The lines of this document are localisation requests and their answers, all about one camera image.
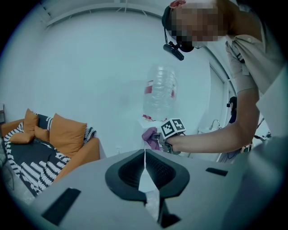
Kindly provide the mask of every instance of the black slot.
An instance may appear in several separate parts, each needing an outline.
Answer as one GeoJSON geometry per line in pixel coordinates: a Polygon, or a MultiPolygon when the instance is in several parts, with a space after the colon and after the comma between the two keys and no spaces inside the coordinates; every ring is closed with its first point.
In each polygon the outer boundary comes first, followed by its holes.
{"type": "Polygon", "coordinates": [[[80,193],[78,189],[66,189],[42,214],[42,217],[58,226],[80,193]]]}
{"type": "Polygon", "coordinates": [[[210,172],[210,173],[214,173],[214,174],[220,175],[220,176],[224,176],[224,177],[228,173],[228,171],[221,170],[221,169],[216,169],[216,168],[207,168],[206,171],[210,172]]]}
{"type": "Polygon", "coordinates": [[[165,200],[161,199],[159,205],[159,218],[157,220],[158,224],[161,225],[162,228],[167,228],[180,220],[181,219],[178,216],[169,213],[165,200]]]}

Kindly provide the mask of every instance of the beige shirt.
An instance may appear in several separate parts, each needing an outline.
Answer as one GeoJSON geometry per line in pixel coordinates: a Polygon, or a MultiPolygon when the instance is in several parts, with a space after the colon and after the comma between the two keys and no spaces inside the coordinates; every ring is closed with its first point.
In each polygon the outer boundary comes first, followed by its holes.
{"type": "Polygon", "coordinates": [[[260,24],[262,42],[249,35],[226,36],[226,51],[237,92],[258,87],[264,94],[285,64],[285,58],[273,35],[264,24],[260,24]],[[232,45],[241,53],[244,64],[232,52],[232,45]]]}

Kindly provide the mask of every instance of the orange cushion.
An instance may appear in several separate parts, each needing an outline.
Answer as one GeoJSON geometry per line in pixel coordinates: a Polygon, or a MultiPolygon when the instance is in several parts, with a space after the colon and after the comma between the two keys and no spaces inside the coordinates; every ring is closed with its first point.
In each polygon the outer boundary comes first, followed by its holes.
{"type": "Polygon", "coordinates": [[[28,144],[34,138],[34,135],[30,133],[15,133],[10,137],[10,142],[14,144],[28,144]]]}
{"type": "Polygon", "coordinates": [[[38,126],[35,126],[35,137],[39,138],[44,142],[49,142],[49,131],[47,129],[42,129],[38,126]]]}
{"type": "Polygon", "coordinates": [[[54,115],[50,129],[50,144],[68,157],[74,156],[83,146],[86,123],[54,115]]]}
{"type": "Polygon", "coordinates": [[[23,124],[24,132],[34,135],[34,128],[35,125],[38,125],[38,119],[38,115],[32,113],[30,109],[27,109],[23,124]]]}

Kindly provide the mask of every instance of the faucet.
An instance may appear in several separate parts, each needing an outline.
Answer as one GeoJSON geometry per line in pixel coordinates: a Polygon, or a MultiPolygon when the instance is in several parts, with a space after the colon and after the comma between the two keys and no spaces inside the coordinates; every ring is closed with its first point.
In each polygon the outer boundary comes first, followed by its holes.
{"type": "Polygon", "coordinates": [[[212,125],[210,126],[209,130],[212,130],[214,121],[218,121],[218,126],[220,127],[220,122],[219,122],[219,120],[215,119],[215,120],[213,120],[212,125]]]}

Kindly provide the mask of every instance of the black and white throw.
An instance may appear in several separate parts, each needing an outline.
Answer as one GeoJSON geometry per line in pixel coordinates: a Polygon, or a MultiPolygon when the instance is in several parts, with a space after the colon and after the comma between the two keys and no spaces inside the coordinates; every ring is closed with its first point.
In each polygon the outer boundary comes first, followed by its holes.
{"type": "MultiPolygon", "coordinates": [[[[38,126],[50,130],[53,118],[38,114],[38,126]]],[[[4,137],[8,161],[16,175],[26,187],[37,196],[49,187],[70,158],[57,151],[51,144],[34,138],[29,144],[13,144],[9,140],[15,133],[23,133],[23,123],[4,137]]],[[[96,131],[87,127],[83,145],[86,144],[96,131]]]]}

